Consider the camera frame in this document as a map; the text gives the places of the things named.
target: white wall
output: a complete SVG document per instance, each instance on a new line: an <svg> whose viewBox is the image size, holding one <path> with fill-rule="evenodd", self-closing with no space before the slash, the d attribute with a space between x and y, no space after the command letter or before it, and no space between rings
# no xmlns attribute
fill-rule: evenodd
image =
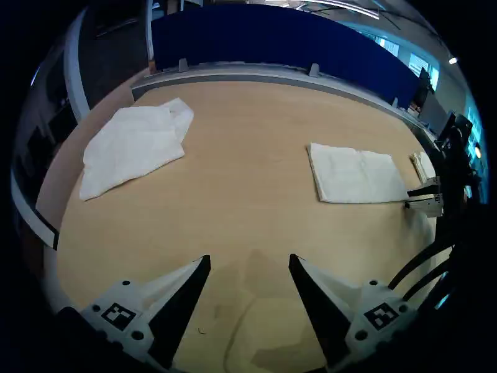
<svg viewBox="0 0 497 373"><path fill-rule="evenodd" d="M445 111L452 110L456 114L464 115L466 89L445 68L440 70L435 98Z"/></svg>

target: black cable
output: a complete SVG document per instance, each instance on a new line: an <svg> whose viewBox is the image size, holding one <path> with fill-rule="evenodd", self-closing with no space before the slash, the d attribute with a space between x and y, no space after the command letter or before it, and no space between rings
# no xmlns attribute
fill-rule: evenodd
<svg viewBox="0 0 497 373"><path fill-rule="evenodd" d="M397 26L397 24L395 22L393 22L390 18L388 18L386 15L383 15L383 17L388 21L390 22L391 24L393 24L398 30L400 30L400 27Z"/></svg>
<svg viewBox="0 0 497 373"><path fill-rule="evenodd" d="M421 305L418 307L417 311L422 313L425 311L433 310L437 304L440 303L442 299L454 289L454 276L451 272L447 272L443 278L438 280L438 282L433 286L433 289L428 293L426 298L423 300Z"/></svg>
<svg viewBox="0 0 497 373"><path fill-rule="evenodd" d="M393 278L393 280L388 284L388 288L393 290L402 281L405 276L410 274L414 269L418 268L422 263L430 259L432 256L437 255L439 252L452 246L455 241L455 235L450 234L441 239L436 239L435 241L428 245L423 251L418 255L413 257Z"/></svg>
<svg viewBox="0 0 497 373"><path fill-rule="evenodd" d="M432 280L436 279L438 276L446 272L449 269L449 263L450 258L439 264L437 267L433 268L427 275L416 282L413 287L408 290L408 292L402 297L402 300L408 301L414 294L428 285Z"/></svg>

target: white cloth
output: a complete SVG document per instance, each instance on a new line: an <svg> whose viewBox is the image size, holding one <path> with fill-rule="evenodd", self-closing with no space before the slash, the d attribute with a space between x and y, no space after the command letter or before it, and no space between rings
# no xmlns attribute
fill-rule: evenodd
<svg viewBox="0 0 497 373"><path fill-rule="evenodd" d="M411 159L422 184L429 178L437 176L430 158L425 152L414 153L410 155L409 158Z"/></svg>
<svg viewBox="0 0 497 373"><path fill-rule="evenodd" d="M184 156L181 142L192 120L192 110L179 98L118 110L84 150L80 198L98 197Z"/></svg>
<svg viewBox="0 0 497 373"><path fill-rule="evenodd" d="M377 203L408 198L404 182L388 154L312 143L308 146L319 200L329 203Z"/></svg>

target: blue partition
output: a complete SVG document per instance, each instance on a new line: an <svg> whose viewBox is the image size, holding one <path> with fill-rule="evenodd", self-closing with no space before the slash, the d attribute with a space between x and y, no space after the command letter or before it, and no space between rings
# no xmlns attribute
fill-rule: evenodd
<svg viewBox="0 0 497 373"><path fill-rule="evenodd" d="M385 49L348 27L292 9L226 4L192 9L152 22L158 69L202 62L277 63L347 80L407 108L418 78Z"/></svg>

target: office desk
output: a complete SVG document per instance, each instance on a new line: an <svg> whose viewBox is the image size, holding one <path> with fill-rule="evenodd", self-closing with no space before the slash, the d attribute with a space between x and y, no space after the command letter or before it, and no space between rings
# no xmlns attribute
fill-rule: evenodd
<svg viewBox="0 0 497 373"><path fill-rule="evenodd" d="M186 155L103 196L69 200L58 242L62 289L85 307L121 279L148 282L203 254L212 270L175 357L191 372L302 372L324 364L288 272L295 253L351 282L390 281L431 242L402 203L320 203L306 145L391 154L408 188L422 150L400 120L320 91L206 82L149 91L194 111ZM411 274L407 290L421 276Z"/></svg>

